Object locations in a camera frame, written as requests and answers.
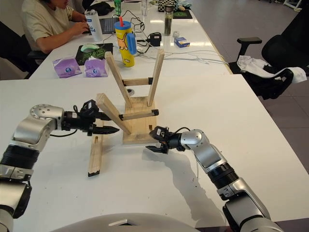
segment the man's arm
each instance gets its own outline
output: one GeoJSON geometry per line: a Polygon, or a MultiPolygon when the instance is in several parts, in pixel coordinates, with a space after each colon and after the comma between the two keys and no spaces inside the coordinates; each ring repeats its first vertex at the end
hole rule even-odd
{"type": "Polygon", "coordinates": [[[86,17],[84,14],[81,14],[77,11],[73,11],[72,13],[72,21],[73,22],[86,22],[86,17]]]}
{"type": "Polygon", "coordinates": [[[67,43],[74,35],[82,34],[88,30],[87,23],[75,23],[74,26],[67,31],[53,36],[40,37],[36,40],[40,50],[45,54],[50,53],[53,49],[67,43]]]}

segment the green bottle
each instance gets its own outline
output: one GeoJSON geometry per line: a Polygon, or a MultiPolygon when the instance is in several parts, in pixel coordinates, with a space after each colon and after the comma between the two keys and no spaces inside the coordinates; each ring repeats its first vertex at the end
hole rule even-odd
{"type": "Polygon", "coordinates": [[[120,14],[121,14],[121,0],[114,0],[114,3],[115,3],[116,15],[120,16],[120,14]]]}

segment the yellow cup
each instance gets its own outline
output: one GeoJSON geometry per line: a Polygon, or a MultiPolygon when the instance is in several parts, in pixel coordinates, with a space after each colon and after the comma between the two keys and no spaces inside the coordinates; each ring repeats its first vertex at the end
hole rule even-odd
{"type": "Polygon", "coordinates": [[[120,22],[116,22],[115,31],[123,63],[126,67],[134,66],[133,55],[136,54],[136,42],[132,34],[131,23],[124,21],[123,26],[120,26],[120,22]]]}

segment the gray floor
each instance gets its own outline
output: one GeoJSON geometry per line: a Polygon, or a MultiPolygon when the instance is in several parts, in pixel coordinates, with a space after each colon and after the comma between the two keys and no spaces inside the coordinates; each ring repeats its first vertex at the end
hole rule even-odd
{"type": "MultiPolygon", "coordinates": [[[[282,4],[265,0],[191,0],[192,10],[227,62],[236,61],[240,37],[258,36],[247,55],[262,58],[264,44],[281,34],[297,15],[282,4]]],[[[309,172],[309,81],[292,84],[276,100],[261,100],[309,172]]]]}

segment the dark bottle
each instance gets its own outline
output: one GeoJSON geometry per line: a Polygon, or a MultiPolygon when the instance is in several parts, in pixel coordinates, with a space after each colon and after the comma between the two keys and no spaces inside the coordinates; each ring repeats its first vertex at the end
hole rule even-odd
{"type": "Polygon", "coordinates": [[[174,6],[173,5],[165,5],[164,11],[165,11],[164,34],[170,35],[170,30],[171,30],[171,27],[172,27],[174,6]]]}

